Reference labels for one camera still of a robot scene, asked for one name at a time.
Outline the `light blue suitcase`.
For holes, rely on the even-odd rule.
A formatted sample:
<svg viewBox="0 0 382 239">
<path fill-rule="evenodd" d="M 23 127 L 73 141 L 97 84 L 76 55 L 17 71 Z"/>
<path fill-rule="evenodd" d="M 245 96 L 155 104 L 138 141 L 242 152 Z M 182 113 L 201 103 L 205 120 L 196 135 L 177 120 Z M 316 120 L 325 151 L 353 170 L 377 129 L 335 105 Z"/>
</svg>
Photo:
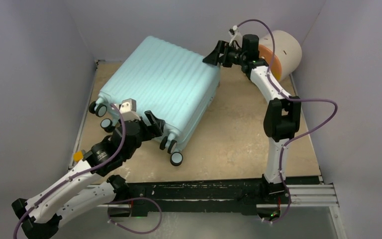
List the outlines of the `light blue suitcase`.
<svg viewBox="0 0 382 239">
<path fill-rule="evenodd" d="M 220 68 L 203 63 L 202 55 L 148 36 L 100 89 L 89 112 L 102 117 L 111 104 L 135 100 L 139 116 L 150 110 L 165 121 L 159 148 L 179 166 L 219 82 Z"/>
</svg>

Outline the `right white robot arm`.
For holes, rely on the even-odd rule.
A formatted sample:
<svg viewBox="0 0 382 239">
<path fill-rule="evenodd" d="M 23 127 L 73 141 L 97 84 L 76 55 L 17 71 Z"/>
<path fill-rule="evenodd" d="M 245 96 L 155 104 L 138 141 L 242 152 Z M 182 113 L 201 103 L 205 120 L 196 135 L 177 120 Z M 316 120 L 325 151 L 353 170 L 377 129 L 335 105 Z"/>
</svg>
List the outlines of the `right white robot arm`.
<svg viewBox="0 0 382 239">
<path fill-rule="evenodd" d="M 297 101 L 298 97 L 291 96 L 279 86 L 270 72 L 270 64 L 260 57 L 259 38 L 254 34 L 244 35 L 241 46 L 235 46 L 234 41 L 218 41 L 204 57 L 203 63 L 227 68 L 239 65 L 268 104 L 263 129 L 269 140 L 269 153 L 259 195 L 264 202 L 270 203 L 286 191 L 288 144 L 300 128 L 301 104 Z"/>
</svg>

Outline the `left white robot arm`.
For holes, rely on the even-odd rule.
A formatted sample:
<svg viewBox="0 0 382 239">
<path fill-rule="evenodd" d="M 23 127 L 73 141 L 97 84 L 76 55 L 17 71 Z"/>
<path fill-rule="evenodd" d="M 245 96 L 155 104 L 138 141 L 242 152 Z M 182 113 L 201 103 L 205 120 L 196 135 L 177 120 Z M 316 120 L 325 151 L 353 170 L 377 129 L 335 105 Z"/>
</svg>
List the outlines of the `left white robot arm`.
<svg viewBox="0 0 382 239">
<path fill-rule="evenodd" d="M 28 239 L 50 239 L 73 218 L 102 204 L 122 204 L 147 201 L 157 211 L 161 207 L 155 200 L 133 196 L 126 180 L 111 175 L 92 191 L 87 187 L 119 168 L 143 142 L 162 136 L 165 121 L 146 111 L 148 123 L 134 111 L 118 110 L 119 127 L 111 126 L 111 134 L 105 136 L 83 154 L 77 164 L 50 187 L 36 196 L 19 198 L 11 207 L 18 218 L 12 237 L 22 230 Z"/>
</svg>

